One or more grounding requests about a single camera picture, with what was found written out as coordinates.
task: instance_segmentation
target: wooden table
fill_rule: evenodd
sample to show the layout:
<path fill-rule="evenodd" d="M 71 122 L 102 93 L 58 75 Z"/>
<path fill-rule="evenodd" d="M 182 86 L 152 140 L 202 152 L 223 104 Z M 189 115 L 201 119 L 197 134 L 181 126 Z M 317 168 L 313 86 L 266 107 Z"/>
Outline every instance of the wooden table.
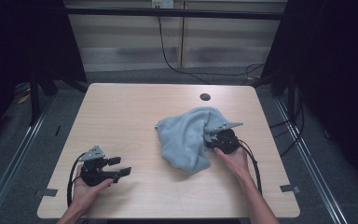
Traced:
<path fill-rule="evenodd" d="M 211 100 L 202 101 L 208 93 Z M 59 218 L 66 210 L 66 186 L 75 159 L 98 145 L 107 158 L 132 167 L 131 175 L 100 193 L 87 213 L 91 218 L 238 218 L 247 217 L 240 186 L 212 152 L 211 167 L 195 175 L 173 168 L 160 154 L 155 125 L 198 106 L 217 107 L 231 122 L 243 122 L 236 135 L 258 160 L 263 194 L 277 217 L 297 217 L 299 208 L 255 89 L 237 86 L 92 84 L 79 109 L 37 214 Z"/>

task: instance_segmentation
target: forearm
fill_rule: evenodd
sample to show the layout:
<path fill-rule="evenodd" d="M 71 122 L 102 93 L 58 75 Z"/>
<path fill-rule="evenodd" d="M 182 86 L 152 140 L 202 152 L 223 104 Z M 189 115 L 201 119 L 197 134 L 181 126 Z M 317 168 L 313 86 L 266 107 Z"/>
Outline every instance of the forearm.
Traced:
<path fill-rule="evenodd" d="M 269 208 L 269 205 L 258 191 L 250 174 L 248 172 L 239 171 L 236 177 L 240 182 L 242 192 L 245 196 L 250 222 L 252 224 L 279 223 Z"/>
<path fill-rule="evenodd" d="M 75 224 L 83 214 L 80 208 L 71 204 L 57 224 Z"/>

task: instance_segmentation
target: round hole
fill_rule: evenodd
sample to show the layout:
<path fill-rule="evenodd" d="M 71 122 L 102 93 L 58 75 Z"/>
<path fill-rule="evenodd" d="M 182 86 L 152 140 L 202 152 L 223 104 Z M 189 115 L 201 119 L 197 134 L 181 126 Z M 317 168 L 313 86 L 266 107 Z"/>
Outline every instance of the round hole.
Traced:
<path fill-rule="evenodd" d="M 200 96 L 201 100 L 203 101 L 209 101 L 211 100 L 211 95 L 208 94 L 208 93 L 203 93 L 201 96 Z"/>

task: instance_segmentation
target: light blue towel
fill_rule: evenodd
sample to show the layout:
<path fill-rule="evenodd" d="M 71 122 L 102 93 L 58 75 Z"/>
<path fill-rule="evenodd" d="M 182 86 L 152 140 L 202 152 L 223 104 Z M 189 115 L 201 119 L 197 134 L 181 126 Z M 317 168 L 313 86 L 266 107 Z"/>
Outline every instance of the light blue towel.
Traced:
<path fill-rule="evenodd" d="M 211 164 L 205 156 L 204 133 L 228 121 L 213 107 L 197 107 L 183 115 L 162 119 L 156 130 L 161 142 L 161 155 L 173 167 L 191 174 L 208 168 Z"/>

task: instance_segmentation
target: black cable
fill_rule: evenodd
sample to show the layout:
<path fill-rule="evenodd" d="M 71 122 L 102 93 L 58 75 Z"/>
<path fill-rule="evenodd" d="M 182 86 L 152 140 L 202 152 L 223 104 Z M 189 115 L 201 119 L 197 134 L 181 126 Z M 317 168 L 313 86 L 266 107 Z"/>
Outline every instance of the black cable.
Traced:
<path fill-rule="evenodd" d="M 257 188 L 258 191 L 260 191 L 260 194 L 263 194 L 263 190 L 261 188 L 261 178 L 260 178 L 260 171 L 258 170 L 258 165 L 257 165 L 257 160 L 255 159 L 255 156 L 251 150 L 251 148 L 248 146 L 248 144 L 246 144 L 244 141 L 240 140 L 240 142 L 244 143 L 248 148 L 244 147 L 242 144 L 240 144 L 240 147 L 245 150 L 245 152 L 249 155 L 249 158 L 251 158 L 252 160 L 252 164 L 255 168 L 255 178 L 257 181 Z"/>
<path fill-rule="evenodd" d="M 263 63 L 252 63 L 249 64 L 248 66 L 246 66 L 246 70 L 245 70 L 245 74 L 246 74 L 246 79 L 240 84 L 240 86 L 242 86 L 243 84 L 245 84 L 246 82 L 248 82 L 249 80 L 249 74 L 252 73 L 254 70 L 256 70 L 257 68 L 259 68 L 260 66 L 263 66 Z M 251 66 L 256 66 L 256 68 L 254 68 L 253 70 L 248 72 L 249 67 Z"/>
<path fill-rule="evenodd" d="M 16 91 L 16 90 L 18 90 L 19 88 L 22 88 L 23 86 L 25 86 L 25 85 L 27 85 L 27 84 L 28 84 L 27 82 L 20 83 L 19 85 L 17 85 L 17 86 L 14 88 L 14 90 Z"/>
<path fill-rule="evenodd" d="M 289 129 L 287 129 L 286 131 L 284 131 L 282 133 L 278 133 L 277 135 L 274 135 L 273 138 L 277 138 L 277 137 L 282 136 L 282 135 L 284 135 L 284 134 L 286 134 L 288 132 L 289 132 Z"/>
<path fill-rule="evenodd" d="M 204 72 L 193 72 L 193 73 L 190 73 L 190 72 L 184 72 L 184 71 L 180 71 L 180 70 L 177 70 L 175 68 L 173 68 L 170 63 L 168 62 L 167 60 L 167 56 L 165 54 L 165 48 L 164 48 L 164 41 L 163 41 L 163 38 L 162 38 L 162 28 L 161 28 L 161 17 L 158 17 L 158 29 L 159 29 L 159 37 L 160 37 L 160 40 L 161 40 L 161 48 L 162 48 L 162 54 L 164 56 L 164 61 L 165 63 L 168 65 L 168 67 L 170 67 L 173 71 L 177 72 L 177 73 L 180 73 L 180 74 L 184 74 L 184 75 L 189 75 L 189 76 L 192 76 L 198 80 L 200 80 L 201 82 L 204 82 L 206 84 L 209 84 L 209 85 L 212 85 L 211 83 L 201 79 L 200 77 L 197 77 L 195 75 L 209 75 L 209 76 L 225 76 L 225 77 L 238 77 L 238 76 L 243 76 L 243 75 L 247 75 L 246 77 L 246 80 L 244 82 L 247 81 L 248 77 L 249 77 L 249 74 L 252 73 L 255 69 L 257 69 L 258 67 L 264 65 L 263 63 L 254 63 L 254 64 L 250 64 L 248 66 L 246 66 L 246 71 L 243 72 L 243 73 L 238 73 L 238 74 L 223 74 L 223 73 L 204 73 Z M 256 66 L 256 68 L 254 68 L 253 70 L 249 71 L 248 72 L 248 68 L 250 66 Z"/>
<path fill-rule="evenodd" d="M 69 205 L 71 205 L 72 203 L 72 186 L 74 185 L 74 181 L 76 180 L 76 178 L 74 180 L 72 180 L 73 176 L 74 176 L 74 171 L 77 165 L 78 160 L 80 159 L 80 157 L 82 157 L 84 154 L 81 154 L 75 161 L 74 165 L 72 166 L 72 170 L 71 170 L 71 174 L 69 174 L 69 181 L 68 181 L 68 188 L 66 189 L 66 201 L 68 203 L 68 207 Z"/>
<path fill-rule="evenodd" d="M 304 108 L 302 105 L 302 101 L 303 101 L 303 98 L 301 96 L 299 96 L 299 104 L 301 105 L 301 128 L 300 128 L 300 131 L 296 135 L 295 141 L 283 153 L 281 153 L 281 155 L 280 155 L 281 157 L 284 156 L 298 142 L 298 140 L 300 139 L 301 134 L 304 130 L 305 117 L 304 117 Z"/>
<path fill-rule="evenodd" d="M 239 147 L 241 147 L 243 150 L 245 150 L 245 152 L 248 154 L 249 158 L 252 160 L 252 164 L 255 168 L 255 179 L 257 181 L 257 188 L 258 188 L 258 191 L 260 192 L 260 194 L 263 194 L 263 190 L 261 188 L 261 178 L 260 178 L 260 171 L 258 170 L 258 165 L 257 165 L 257 160 L 255 159 L 255 156 L 251 150 L 251 148 L 249 147 L 248 144 L 246 144 L 246 142 L 238 139 L 237 137 L 234 137 L 234 139 L 231 139 L 227 136 L 224 136 L 224 135 L 220 135 L 219 137 L 222 137 L 222 138 L 226 138 L 229 142 L 231 143 L 234 143 L 234 144 L 238 144 Z"/>
<path fill-rule="evenodd" d="M 302 101 L 303 101 L 303 97 L 301 96 L 300 94 L 300 91 L 297 92 L 298 93 L 298 103 L 297 103 L 297 110 L 296 110 L 296 113 L 295 113 L 295 119 L 297 118 L 297 116 L 299 115 L 299 113 L 301 112 L 301 109 L 302 109 Z M 272 124 L 272 125 L 269 125 L 270 129 L 271 128 L 276 128 L 276 127 L 279 127 L 287 122 L 289 122 L 290 120 L 287 119 L 287 120 L 284 120 L 282 122 L 279 122 L 279 123 L 276 123 L 276 124 Z"/>

